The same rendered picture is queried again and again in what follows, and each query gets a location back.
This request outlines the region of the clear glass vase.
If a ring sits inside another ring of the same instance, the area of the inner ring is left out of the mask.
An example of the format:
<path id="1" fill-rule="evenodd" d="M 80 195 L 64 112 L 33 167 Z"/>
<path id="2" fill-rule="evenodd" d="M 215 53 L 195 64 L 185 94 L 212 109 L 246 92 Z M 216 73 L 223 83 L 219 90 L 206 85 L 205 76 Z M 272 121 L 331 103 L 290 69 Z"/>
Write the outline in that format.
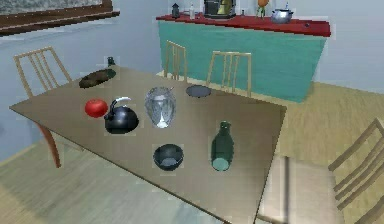
<path id="1" fill-rule="evenodd" d="M 146 114 L 157 128 L 167 128 L 176 114 L 176 98 L 169 87 L 154 87 L 145 97 Z"/>

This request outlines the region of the black kettle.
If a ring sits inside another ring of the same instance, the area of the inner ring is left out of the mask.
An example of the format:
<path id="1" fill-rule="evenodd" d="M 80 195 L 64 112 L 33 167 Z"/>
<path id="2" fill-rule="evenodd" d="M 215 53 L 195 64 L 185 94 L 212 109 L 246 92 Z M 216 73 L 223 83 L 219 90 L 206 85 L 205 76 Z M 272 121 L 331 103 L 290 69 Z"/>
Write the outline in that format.
<path id="1" fill-rule="evenodd" d="M 112 101 L 108 113 L 104 116 L 105 129 L 110 134 L 126 134 L 139 125 L 135 111 L 127 105 L 118 106 L 119 102 L 129 101 L 129 97 L 120 97 Z"/>

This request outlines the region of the dark grey plate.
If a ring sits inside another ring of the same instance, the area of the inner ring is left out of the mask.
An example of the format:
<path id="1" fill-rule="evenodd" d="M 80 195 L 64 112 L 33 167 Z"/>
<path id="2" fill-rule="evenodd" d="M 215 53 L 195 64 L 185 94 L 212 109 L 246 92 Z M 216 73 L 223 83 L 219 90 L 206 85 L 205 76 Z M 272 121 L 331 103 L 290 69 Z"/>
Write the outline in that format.
<path id="1" fill-rule="evenodd" d="M 186 89 L 186 93 L 191 97 L 202 98 L 211 94 L 211 89 L 203 85 L 191 85 Z"/>

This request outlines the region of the dark green glass bottle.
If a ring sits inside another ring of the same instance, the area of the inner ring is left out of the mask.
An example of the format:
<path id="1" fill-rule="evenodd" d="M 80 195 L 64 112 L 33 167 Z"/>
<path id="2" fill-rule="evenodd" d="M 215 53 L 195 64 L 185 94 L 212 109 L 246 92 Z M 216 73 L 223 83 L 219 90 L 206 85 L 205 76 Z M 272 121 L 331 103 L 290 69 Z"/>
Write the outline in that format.
<path id="1" fill-rule="evenodd" d="M 211 165 L 216 171 L 229 169 L 234 155 L 234 141 L 230 134 L 231 124 L 220 122 L 220 129 L 211 144 Z"/>

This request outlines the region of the brown wooden dining table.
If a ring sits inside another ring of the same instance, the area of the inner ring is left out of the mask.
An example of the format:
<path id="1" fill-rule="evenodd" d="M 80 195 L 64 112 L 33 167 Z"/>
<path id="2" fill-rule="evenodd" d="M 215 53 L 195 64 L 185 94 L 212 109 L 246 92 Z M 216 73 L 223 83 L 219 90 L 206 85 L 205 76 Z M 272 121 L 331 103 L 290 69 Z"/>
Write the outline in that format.
<path id="1" fill-rule="evenodd" d="M 129 68 L 93 88 L 76 82 L 13 105 L 16 113 L 120 166 L 208 214 L 231 224 L 253 224 L 274 155 L 285 107 L 214 90 L 205 98 L 186 93 L 187 83 Z M 146 115 L 144 99 L 154 87 L 169 87 L 176 98 L 171 125 L 156 128 Z M 92 98 L 111 102 L 129 97 L 138 127 L 126 135 L 106 132 L 101 119 L 84 112 Z M 226 171 L 211 165 L 211 144 L 220 122 L 231 124 L 232 163 Z M 184 159 L 173 171 L 153 161 L 154 151 L 165 144 L 182 148 Z"/>

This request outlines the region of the dark grey bowl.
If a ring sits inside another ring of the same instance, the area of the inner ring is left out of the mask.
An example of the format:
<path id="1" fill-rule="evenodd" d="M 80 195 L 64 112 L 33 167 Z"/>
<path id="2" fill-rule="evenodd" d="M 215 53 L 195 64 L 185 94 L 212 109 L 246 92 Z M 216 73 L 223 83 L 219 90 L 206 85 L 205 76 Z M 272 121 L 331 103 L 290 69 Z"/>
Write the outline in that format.
<path id="1" fill-rule="evenodd" d="M 163 171 L 177 169 L 184 159 L 181 147 L 175 144 L 165 144 L 158 147 L 153 153 L 153 161 Z"/>

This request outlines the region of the light wooden slatted chair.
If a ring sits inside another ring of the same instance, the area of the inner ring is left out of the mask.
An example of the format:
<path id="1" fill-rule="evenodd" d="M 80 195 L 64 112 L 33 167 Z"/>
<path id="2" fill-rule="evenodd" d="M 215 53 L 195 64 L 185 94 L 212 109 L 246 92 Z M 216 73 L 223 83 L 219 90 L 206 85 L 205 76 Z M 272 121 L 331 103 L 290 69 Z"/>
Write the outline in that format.
<path id="1" fill-rule="evenodd" d="M 57 82 L 55 76 L 53 75 L 53 72 L 48 64 L 47 58 L 45 57 L 45 52 L 51 53 L 53 59 L 55 60 L 57 66 L 62 71 L 66 80 L 68 82 L 72 82 L 71 76 L 69 75 L 68 71 L 62 64 L 61 60 L 59 59 L 56 51 L 52 46 L 47 46 L 44 48 L 40 48 L 40 49 L 15 55 L 13 57 L 13 60 L 15 62 L 21 83 L 28 97 L 33 97 L 34 94 L 32 92 L 31 87 L 29 86 L 24 70 L 22 68 L 22 65 L 21 65 L 22 58 L 27 58 L 29 60 L 29 62 L 31 63 L 35 71 L 35 74 L 37 75 L 38 80 L 40 81 L 40 84 L 42 85 L 45 91 L 59 87 L 59 83 Z"/>
<path id="2" fill-rule="evenodd" d="M 337 181 L 342 166 L 375 131 L 381 137 L 352 172 Z M 256 224 L 347 224 L 342 211 L 384 175 L 384 123 L 376 118 L 328 167 L 276 155 Z"/>
<path id="3" fill-rule="evenodd" d="M 206 85 L 209 86 L 213 74 L 215 59 L 217 56 L 223 57 L 223 72 L 221 79 L 221 87 L 231 90 L 232 93 L 236 91 L 238 65 L 241 57 L 247 59 L 247 96 L 252 95 L 252 54 L 241 52 L 221 52 L 213 51 L 209 63 L 208 74 L 206 78 Z"/>
<path id="4" fill-rule="evenodd" d="M 171 74 L 173 80 L 179 80 L 183 77 L 183 81 L 187 81 L 187 54 L 186 48 L 172 41 L 166 41 L 165 47 L 165 66 L 163 76 L 168 77 Z"/>

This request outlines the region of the teal counter with red top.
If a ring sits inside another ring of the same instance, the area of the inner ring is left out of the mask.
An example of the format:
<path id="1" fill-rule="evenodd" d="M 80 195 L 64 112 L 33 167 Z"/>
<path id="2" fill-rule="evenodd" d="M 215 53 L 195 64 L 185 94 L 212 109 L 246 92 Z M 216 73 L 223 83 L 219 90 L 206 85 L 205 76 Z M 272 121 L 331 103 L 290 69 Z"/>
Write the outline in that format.
<path id="1" fill-rule="evenodd" d="M 236 87 L 293 102 L 306 98 L 326 40 L 326 21 L 293 19 L 274 24 L 269 18 L 236 16 L 215 21 L 202 16 L 157 18 L 164 64 L 172 60 L 168 41 L 186 49 L 180 72 L 190 78 L 210 78 L 219 84 L 222 74 L 236 69 Z"/>

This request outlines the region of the red tomato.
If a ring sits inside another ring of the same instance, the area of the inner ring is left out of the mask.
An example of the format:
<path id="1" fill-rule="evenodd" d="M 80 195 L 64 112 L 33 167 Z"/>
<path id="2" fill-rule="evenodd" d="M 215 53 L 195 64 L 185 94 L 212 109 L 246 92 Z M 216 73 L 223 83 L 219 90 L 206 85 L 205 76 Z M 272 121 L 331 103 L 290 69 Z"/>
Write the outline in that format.
<path id="1" fill-rule="evenodd" d="M 90 117 L 99 118 L 108 111 L 108 105 L 101 99 L 91 99 L 86 102 L 84 111 Z"/>

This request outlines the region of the orange vegetable on stand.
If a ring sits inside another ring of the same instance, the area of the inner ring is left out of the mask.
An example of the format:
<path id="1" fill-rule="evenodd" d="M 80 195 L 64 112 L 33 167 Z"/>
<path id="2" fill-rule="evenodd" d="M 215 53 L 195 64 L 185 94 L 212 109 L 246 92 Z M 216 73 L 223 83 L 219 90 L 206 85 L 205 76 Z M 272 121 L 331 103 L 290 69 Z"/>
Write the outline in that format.
<path id="1" fill-rule="evenodd" d="M 257 0 L 256 16 L 263 18 L 266 14 L 266 6 L 269 0 Z"/>

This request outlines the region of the silver metal pot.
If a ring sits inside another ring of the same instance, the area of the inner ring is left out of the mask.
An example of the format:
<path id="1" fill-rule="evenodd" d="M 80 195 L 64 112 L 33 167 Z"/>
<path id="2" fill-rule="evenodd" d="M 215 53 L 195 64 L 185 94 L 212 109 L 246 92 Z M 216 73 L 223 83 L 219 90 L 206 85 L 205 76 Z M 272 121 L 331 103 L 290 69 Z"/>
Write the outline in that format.
<path id="1" fill-rule="evenodd" d="M 289 9 L 275 9 L 272 11 L 271 21 L 275 24 L 286 24 L 290 22 L 293 14 Z"/>

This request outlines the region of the brown framed window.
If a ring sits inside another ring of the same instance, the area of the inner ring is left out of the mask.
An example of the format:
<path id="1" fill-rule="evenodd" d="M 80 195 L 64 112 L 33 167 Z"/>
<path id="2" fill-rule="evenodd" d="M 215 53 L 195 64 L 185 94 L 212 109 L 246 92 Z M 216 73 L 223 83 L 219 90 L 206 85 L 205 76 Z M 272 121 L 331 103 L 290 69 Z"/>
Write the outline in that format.
<path id="1" fill-rule="evenodd" d="M 112 0 L 100 4 L 0 15 L 0 37 L 117 17 Z"/>

